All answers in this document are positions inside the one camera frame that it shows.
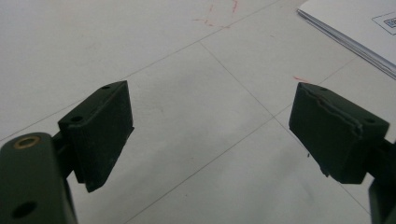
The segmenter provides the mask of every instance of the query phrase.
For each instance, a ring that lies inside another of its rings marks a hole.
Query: white surface
[[[299,11],[325,33],[396,78],[394,0],[309,0]]]
[[[294,77],[392,124],[396,82],[274,2],[1,2],[0,145],[126,77],[136,129],[104,187],[68,178],[79,223],[370,223],[288,132]]]

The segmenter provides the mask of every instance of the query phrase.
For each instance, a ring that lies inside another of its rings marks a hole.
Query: red scribble
[[[309,81],[307,81],[306,79],[300,78],[300,77],[294,77],[294,79],[305,82],[305,83],[309,83]]]
[[[238,8],[238,0],[233,0],[233,13],[235,13],[237,8]]]

